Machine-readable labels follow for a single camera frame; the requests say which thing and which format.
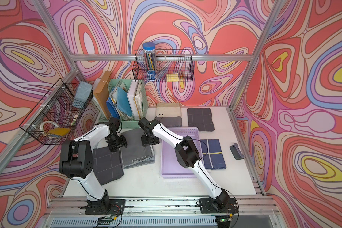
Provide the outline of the purple plastic basket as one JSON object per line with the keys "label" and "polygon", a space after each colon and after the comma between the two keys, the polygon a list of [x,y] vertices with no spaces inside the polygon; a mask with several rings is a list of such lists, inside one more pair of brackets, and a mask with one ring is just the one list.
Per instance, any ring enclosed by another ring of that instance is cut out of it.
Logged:
{"label": "purple plastic basket", "polygon": [[[199,151],[200,158],[202,154],[202,143],[200,142],[199,130],[196,127],[175,127],[169,128],[172,132],[181,136],[181,138],[190,136]],[[161,176],[164,179],[170,178],[196,178],[191,170],[183,168],[177,161],[176,152],[173,146],[162,142],[161,151]]]}

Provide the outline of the navy striped pillowcase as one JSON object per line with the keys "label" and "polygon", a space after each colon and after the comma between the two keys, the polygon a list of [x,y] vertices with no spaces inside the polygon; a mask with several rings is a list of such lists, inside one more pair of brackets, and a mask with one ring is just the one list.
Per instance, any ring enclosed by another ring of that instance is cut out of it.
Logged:
{"label": "navy striped pillowcase", "polygon": [[201,140],[204,167],[207,170],[226,170],[227,166],[218,139]]}

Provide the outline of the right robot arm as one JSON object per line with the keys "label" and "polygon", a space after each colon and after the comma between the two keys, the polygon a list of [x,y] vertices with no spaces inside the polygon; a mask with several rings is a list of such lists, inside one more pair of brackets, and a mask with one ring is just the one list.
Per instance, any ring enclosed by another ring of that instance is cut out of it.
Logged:
{"label": "right robot arm", "polygon": [[138,122],[138,125],[144,131],[144,135],[141,137],[143,146],[156,145],[160,140],[172,146],[180,166],[191,170],[203,183],[204,187],[208,190],[213,210],[222,213],[228,205],[230,196],[207,172],[201,162],[200,153],[194,143],[195,140],[190,136],[181,137],[177,135],[157,119],[149,121],[144,117]]}

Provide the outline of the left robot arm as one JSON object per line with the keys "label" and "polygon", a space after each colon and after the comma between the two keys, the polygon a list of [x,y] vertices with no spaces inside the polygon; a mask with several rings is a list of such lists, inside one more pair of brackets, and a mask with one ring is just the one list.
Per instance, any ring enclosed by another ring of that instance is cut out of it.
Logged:
{"label": "left robot arm", "polygon": [[59,171],[77,182],[86,193],[86,214],[107,214],[120,204],[111,202],[103,185],[124,175],[120,148],[127,142],[118,132],[121,121],[110,118],[108,122],[95,125],[89,132],[61,146]]}

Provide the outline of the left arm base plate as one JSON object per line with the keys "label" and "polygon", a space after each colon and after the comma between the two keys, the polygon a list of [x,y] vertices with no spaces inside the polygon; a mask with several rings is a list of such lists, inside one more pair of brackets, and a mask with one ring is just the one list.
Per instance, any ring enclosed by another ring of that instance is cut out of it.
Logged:
{"label": "left arm base plate", "polygon": [[125,208],[125,199],[87,201],[86,215],[120,215]]}

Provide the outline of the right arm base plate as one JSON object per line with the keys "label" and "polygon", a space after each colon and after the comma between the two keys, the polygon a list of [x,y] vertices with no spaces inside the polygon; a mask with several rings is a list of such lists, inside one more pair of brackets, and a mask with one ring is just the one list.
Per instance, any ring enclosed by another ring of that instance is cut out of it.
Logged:
{"label": "right arm base plate", "polygon": [[238,203],[235,198],[229,198],[227,202],[219,202],[215,199],[201,198],[197,205],[201,214],[236,214],[239,213]]}

